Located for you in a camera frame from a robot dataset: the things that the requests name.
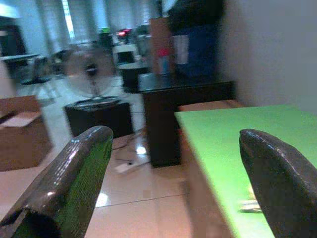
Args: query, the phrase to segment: open cardboard box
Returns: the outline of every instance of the open cardboard box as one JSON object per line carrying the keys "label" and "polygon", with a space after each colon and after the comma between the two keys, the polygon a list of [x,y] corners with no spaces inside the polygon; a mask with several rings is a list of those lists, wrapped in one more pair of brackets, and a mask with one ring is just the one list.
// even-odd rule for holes
{"label": "open cardboard box", "polygon": [[0,171],[35,167],[51,148],[34,96],[0,99]]}

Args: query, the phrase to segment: table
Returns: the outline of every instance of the table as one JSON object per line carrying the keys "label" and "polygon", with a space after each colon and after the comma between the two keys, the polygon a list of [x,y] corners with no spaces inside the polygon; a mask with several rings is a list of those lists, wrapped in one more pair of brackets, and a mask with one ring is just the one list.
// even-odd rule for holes
{"label": "table", "polygon": [[234,98],[234,83],[214,77],[186,78],[181,75],[139,75],[147,140],[152,166],[171,166],[180,163],[178,123],[174,113],[178,106],[228,100]]}
{"label": "table", "polygon": [[118,66],[121,70],[123,79],[123,90],[126,93],[138,93],[139,92],[139,74],[149,72],[148,65],[142,62],[125,63]]}
{"label": "table", "polygon": [[254,128],[277,136],[317,167],[317,117],[284,105],[178,112],[176,117],[184,133],[184,160],[190,162],[193,237],[220,230],[220,237],[274,237],[263,214],[238,211],[250,184],[239,153],[239,131]]}
{"label": "table", "polygon": [[19,61],[28,60],[38,56],[38,54],[30,54],[30,55],[16,55],[16,56],[2,56],[0,60],[4,61],[5,63],[14,63]]}

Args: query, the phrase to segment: curtain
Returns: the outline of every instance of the curtain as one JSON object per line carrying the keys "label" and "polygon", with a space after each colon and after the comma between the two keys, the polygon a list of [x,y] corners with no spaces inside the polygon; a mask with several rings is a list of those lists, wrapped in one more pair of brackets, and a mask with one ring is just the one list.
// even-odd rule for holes
{"label": "curtain", "polygon": [[149,24],[157,17],[155,0],[108,0],[108,22],[113,32]]}
{"label": "curtain", "polygon": [[97,39],[91,2],[89,0],[68,0],[71,20],[74,28],[72,43],[87,43]]}
{"label": "curtain", "polygon": [[61,0],[37,0],[50,54],[68,48],[69,33]]}

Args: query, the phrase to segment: green desk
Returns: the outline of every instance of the green desk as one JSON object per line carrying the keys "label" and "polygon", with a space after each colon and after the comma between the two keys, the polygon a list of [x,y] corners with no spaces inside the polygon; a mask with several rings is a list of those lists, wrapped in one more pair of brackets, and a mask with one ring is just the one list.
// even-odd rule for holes
{"label": "green desk", "polygon": [[240,157],[239,131],[254,128],[275,135],[317,167],[317,117],[291,106],[179,112],[176,117],[230,237],[273,237],[262,213],[238,211],[238,202],[249,198],[250,184]]}

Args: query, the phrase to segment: tiled floor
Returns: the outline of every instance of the tiled floor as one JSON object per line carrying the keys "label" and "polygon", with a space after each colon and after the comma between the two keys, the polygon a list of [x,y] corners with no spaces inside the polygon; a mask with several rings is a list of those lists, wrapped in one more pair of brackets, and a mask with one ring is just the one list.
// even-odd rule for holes
{"label": "tiled floor", "polygon": [[[134,129],[144,126],[143,103],[140,95],[124,94],[120,77],[113,82],[110,95],[124,97],[131,104]],[[19,198],[35,176],[45,168],[70,140],[68,122],[62,107],[83,99],[75,95],[64,79],[57,80],[61,97],[54,102],[41,92],[38,96],[54,148],[36,168],[0,172],[0,219]],[[18,89],[26,95],[28,88]],[[114,140],[113,147],[124,144],[129,136]],[[146,155],[133,150],[146,142],[138,137],[129,147],[114,150],[101,188],[100,200],[93,213],[86,238],[186,238],[191,237],[191,226],[186,208],[186,190],[181,166],[153,169],[149,163],[125,175],[119,175],[115,167],[123,160],[147,162]]]}

